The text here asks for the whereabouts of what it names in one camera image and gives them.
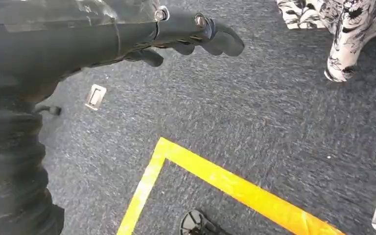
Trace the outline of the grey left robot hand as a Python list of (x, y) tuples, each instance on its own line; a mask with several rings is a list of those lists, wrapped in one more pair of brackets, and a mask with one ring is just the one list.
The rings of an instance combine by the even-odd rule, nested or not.
[(240, 37), (158, 0), (0, 0), (0, 99), (37, 103), (81, 71), (123, 60), (157, 67), (153, 48), (238, 56)]

